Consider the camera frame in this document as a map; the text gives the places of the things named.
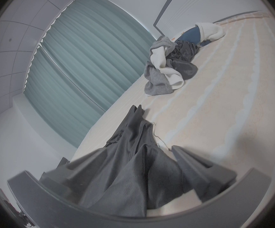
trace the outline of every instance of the pile of clothes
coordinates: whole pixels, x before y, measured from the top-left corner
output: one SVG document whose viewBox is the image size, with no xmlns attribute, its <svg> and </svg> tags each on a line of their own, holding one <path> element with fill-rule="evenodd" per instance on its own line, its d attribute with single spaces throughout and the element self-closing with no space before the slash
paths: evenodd
<svg viewBox="0 0 275 228">
<path fill-rule="evenodd" d="M 191 61 L 199 48 L 223 37 L 220 25 L 196 23 L 196 27 L 186 31 L 176 42 L 167 36 L 160 37 L 150 48 L 144 76 L 148 80 L 145 94 L 170 94 L 184 85 L 184 80 L 192 78 L 198 71 Z"/>
</svg>

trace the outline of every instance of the mattress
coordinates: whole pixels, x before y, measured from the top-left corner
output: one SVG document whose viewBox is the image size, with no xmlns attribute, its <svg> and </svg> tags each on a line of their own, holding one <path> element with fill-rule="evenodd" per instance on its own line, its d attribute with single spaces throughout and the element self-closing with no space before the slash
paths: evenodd
<svg viewBox="0 0 275 228">
<path fill-rule="evenodd" d="M 255 167 L 275 179 L 275 19 L 266 12 L 219 22 L 226 34 L 200 48 L 197 74 L 171 94 L 146 96 L 142 75 L 90 129 L 72 160 L 101 148 L 132 105 L 155 124 L 158 145 L 187 148 L 237 172 Z M 194 191 L 148 216 L 201 204 Z"/>
</svg>

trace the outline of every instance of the drawstring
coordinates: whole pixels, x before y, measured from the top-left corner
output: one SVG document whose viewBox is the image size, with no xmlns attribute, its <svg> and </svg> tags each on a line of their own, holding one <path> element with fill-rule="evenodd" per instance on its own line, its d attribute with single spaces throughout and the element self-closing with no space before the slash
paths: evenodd
<svg viewBox="0 0 275 228">
<path fill-rule="evenodd" d="M 165 145 L 165 147 L 166 147 L 169 151 L 171 151 L 171 149 L 169 149 L 169 148 L 167 147 L 167 145 L 165 144 L 165 142 L 164 142 L 159 136 L 155 135 L 155 126 L 156 126 L 156 124 L 155 124 L 155 123 L 152 123 L 152 124 L 154 125 L 153 135 L 154 135 L 155 137 L 157 137 L 157 138 Z"/>
</svg>

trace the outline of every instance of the teal curtain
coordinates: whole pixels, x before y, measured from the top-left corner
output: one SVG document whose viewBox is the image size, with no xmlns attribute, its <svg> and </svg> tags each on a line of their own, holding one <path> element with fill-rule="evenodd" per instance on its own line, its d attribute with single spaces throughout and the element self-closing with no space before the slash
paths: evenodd
<svg viewBox="0 0 275 228">
<path fill-rule="evenodd" d="M 89 129 L 142 74 L 155 39 L 107 0 L 75 0 L 34 56 L 24 94 L 78 147 Z"/>
</svg>

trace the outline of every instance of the curtain fold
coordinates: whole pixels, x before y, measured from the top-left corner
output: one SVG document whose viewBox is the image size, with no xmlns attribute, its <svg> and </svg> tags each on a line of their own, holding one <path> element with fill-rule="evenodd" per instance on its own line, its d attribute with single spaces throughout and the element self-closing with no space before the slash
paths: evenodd
<svg viewBox="0 0 275 228">
<path fill-rule="evenodd" d="M 24 94 L 60 136 L 78 147 L 142 74 L 155 39 L 107 0 L 75 0 L 37 49 Z"/>
</svg>

